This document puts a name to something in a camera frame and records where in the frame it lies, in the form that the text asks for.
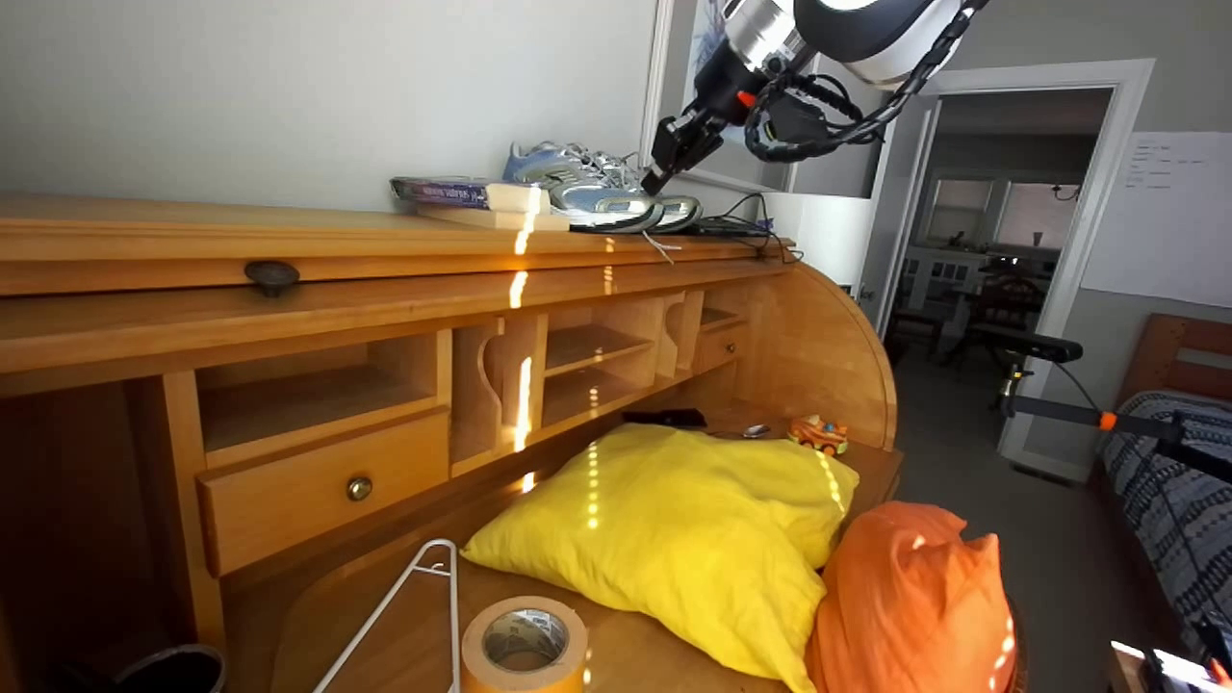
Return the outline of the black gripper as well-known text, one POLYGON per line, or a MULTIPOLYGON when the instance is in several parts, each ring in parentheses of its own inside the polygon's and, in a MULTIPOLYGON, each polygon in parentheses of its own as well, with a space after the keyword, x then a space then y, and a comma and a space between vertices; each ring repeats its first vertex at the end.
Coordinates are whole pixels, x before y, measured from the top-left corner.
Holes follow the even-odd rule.
MULTIPOLYGON (((742 125, 757 105, 762 79, 747 83, 705 83, 671 124, 667 124, 667 155, 675 160, 708 159, 729 125, 742 125)), ((658 195, 675 178, 675 166, 658 159, 648 160, 644 192, 658 195)))

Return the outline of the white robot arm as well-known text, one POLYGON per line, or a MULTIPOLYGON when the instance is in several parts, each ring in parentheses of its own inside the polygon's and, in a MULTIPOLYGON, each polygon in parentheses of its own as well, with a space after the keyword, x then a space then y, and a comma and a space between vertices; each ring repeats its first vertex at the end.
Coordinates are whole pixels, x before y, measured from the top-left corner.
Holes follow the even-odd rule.
POLYGON ((988 0, 729 0, 693 100, 656 129, 648 192, 730 125, 762 160, 875 142, 952 62, 988 0))

